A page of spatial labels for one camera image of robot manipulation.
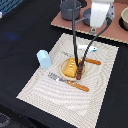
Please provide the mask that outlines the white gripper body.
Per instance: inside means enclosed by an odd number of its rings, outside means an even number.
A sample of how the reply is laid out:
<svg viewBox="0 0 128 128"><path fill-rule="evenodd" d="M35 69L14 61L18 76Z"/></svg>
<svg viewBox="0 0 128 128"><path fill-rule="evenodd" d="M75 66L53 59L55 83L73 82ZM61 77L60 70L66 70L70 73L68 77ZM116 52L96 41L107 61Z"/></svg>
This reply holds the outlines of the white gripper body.
<svg viewBox="0 0 128 128"><path fill-rule="evenodd" d="M100 28L107 19L115 18L115 9L112 1L93 1L91 5L90 33L95 34L96 29Z"/></svg>

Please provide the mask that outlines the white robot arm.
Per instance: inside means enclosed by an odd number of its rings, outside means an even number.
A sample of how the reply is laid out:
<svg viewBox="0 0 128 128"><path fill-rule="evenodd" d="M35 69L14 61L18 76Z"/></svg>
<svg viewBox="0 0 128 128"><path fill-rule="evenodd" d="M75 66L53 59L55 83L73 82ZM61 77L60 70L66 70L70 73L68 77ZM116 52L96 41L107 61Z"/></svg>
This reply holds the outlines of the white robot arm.
<svg viewBox="0 0 128 128"><path fill-rule="evenodd" d="M107 19L115 18L114 0L91 0L90 33L95 34L96 29L107 23Z"/></svg>

